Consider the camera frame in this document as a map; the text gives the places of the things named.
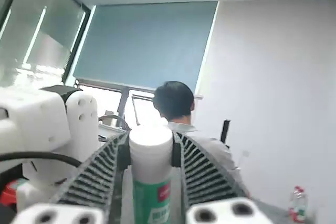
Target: blue roller blind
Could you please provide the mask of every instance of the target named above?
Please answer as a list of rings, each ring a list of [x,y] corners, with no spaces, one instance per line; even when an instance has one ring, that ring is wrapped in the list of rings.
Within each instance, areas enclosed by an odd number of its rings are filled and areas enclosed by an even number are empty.
[[[97,7],[74,76],[195,90],[217,2]]]

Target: person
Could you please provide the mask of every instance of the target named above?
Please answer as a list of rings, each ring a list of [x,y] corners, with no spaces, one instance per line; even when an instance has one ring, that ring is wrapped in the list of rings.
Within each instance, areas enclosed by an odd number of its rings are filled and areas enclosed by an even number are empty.
[[[160,116],[168,120],[171,130],[192,137],[205,151],[212,154],[249,194],[228,147],[215,138],[197,137],[197,128],[191,124],[191,111],[195,109],[194,94],[186,84],[179,81],[165,82],[155,90],[153,105]]]

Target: green label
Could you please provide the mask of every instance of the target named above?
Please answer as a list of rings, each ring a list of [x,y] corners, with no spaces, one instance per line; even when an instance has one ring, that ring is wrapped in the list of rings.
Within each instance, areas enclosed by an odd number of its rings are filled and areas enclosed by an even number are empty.
[[[133,180],[135,224],[169,224],[170,193],[170,179],[154,185]]]

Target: spray can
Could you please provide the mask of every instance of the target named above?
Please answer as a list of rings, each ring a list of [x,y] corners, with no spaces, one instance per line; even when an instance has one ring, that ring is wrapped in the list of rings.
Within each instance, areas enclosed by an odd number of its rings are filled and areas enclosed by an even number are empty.
[[[166,126],[130,132],[135,224],[170,224],[173,134]]]

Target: bottle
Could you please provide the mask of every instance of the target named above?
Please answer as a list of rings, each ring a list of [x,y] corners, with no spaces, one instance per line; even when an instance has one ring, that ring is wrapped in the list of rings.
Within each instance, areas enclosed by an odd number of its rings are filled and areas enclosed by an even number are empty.
[[[297,214],[297,201],[298,201],[298,193],[299,193],[299,186],[294,187],[294,191],[290,195],[290,203],[288,208],[289,217],[294,220]]]
[[[304,223],[308,200],[304,189],[300,186],[294,188],[290,197],[289,216],[294,223]]]
[[[306,211],[307,211],[308,199],[307,195],[301,187],[299,188],[299,192],[297,194],[297,214],[294,219],[297,223],[304,223],[306,219]]]

